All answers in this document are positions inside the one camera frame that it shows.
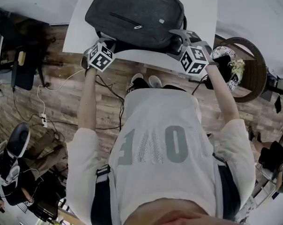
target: white t-shirt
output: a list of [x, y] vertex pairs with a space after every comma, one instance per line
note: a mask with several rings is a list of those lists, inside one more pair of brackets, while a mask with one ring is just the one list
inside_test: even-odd
[[[121, 224], [140, 205], [159, 198], [190, 200], [216, 215], [212, 153], [201, 126], [198, 101], [187, 92], [139, 89], [125, 99], [127, 121], [109, 157], [114, 171]], [[241, 205], [255, 182], [254, 159], [243, 120], [230, 121], [221, 131], [216, 153], [228, 161]], [[68, 145], [67, 202], [90, 224], [98, 138], [81, 128]]]

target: hand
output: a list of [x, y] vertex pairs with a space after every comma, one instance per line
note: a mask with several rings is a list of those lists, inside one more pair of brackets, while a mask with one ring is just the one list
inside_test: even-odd
[[279, 172], [283, 172], [283, 163], [279, 167]]
[[3, 210], [5, 209], [4, 202], [2, 200], [0, 200], [0, 208]]

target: white cable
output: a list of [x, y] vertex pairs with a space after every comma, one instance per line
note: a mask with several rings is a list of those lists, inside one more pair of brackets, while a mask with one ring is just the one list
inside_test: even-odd
[[63, 85], [65, 85], [65, 83], [66, 83], [66, 81], [67, 81], [68, 79], [70, 79], [72, 76], [76, 75], [77, 73], [79, 73], [79, 72], [81, 72], [81, 71], [83, 71], [83, 70], [85, 70], [85, 69], [81, 69], [80, 71], [75, 72], [73, 75], [70, 75], [70, 76], [63, 82], [63, 84], [61, 84], [61, 86], [60, 86], [58, 89], [49, 89], [49, 88], [47, 88], [47, 87], [46, 87], [46, 89], [48, 89], [49, 91], [58, 91], [59, 89], [61, 89], [61, 87], [62, 87]]
[[45, 113], [45, 109], [46, 109], [46, 105], [45, 105], [44, 101], [41, 100], [41, 99], [39, 98], [39, 96], [38, 96], [38, 92], [39, 92], [39, 87], [40, 87], [40, 86], [42, 86], [42, 85], [39, 85], [38, 88], [37, 88], [37, 98], [44, 104], [44, 111], [43, 111], [43, 114], [44, 114], [44, 113]]
[[[38, 169], [30, 168], [30, 169], [27, 169], [26, 171], [20, 172], [20, 173], [25, 173], [25, 172], [30, 171], [30, 170], [35, 170], [35, 171], [37, 171], [37, 172], [38, 172], [38, 175], [39, 175], [39, 177], [40, 177], [40, 179], [42, 180], [42, 181], [40, 181], [40, 182], [38, 183], [38, 185], [37, 185], [37, 187], [38, 187], [39, 184], [44, 181], [44, 179], [40, 176], [40, 173], [39, 173], [39, 170], [38, 170]], [[18, 177], [20, 176], [20, 173], [19, 173], [15, 178], [13, 178], [13, 179], [10, 181], [10, 183], [11, 183], [14, 179], [18, 178]], [[35, 188], [35, 191], [34, 191], [33, 195], [31, 196], [31, 199], [33, 198], [35, 192], [37, 191], [37, 187]], [[1, 195], [0, 195], [0, 197], [2, 198], [2, 197], [9, 196], [9, 195], [11, 195], [12, 193], [13, 193], [13, 192], [11, 192], [10, 194], [7, 194], [7, 195], [5, 195], [5, 196], [1, 196]]]
[[283, 129], [283, 126], [280, 128], [280, 130], [277, 132], [277, 135], [281, 132], [281, 130]]
[[[81, 70], [79, 70], [78, 72], [75, 72], [73, 75], [70, 75], [70, 76], [61, 84], [61, 86], [60, 86], [58, 89], [49, 89], [49, 88], [47, 88], [47, 87], [45, 87], [45, 88], [48, 89], [49, 91], [58, 91], [59, 89], [62, 88], [63, 85], [65, 85], [65, 83], [67, 82], [68, 79], [70, 79], [72, 76], [76, 75], [77, 73], [79, 73], [79, 72], [81, 72], [81, 71], [83, 71], [83, 70], [84, 70], [84, 69], [81, 69]], [[40, 86], [42, 86], [42, 85], [39, 85], [38, 88], [37, 88], [37, 98], [44, 104], [44, 111], [43, 111], [43, 114], [44, 114], [44, 113], [45, 113], [45, 109], [46, 109], [46, 105], [45, 105], [44, 101], [41, 100], [41, 99], [39, 98], [39, 96], [38, 96], [38, 92], [39, 92], [39, 87], [40, 87]]]

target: bag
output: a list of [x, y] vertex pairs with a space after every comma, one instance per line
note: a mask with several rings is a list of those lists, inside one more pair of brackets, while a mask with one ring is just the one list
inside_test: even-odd
[[186, 29], [179, 0], [94, 0], [85, 21], [99, 31], [137, 47], [160, 49], [170, 45], [172, 29]]

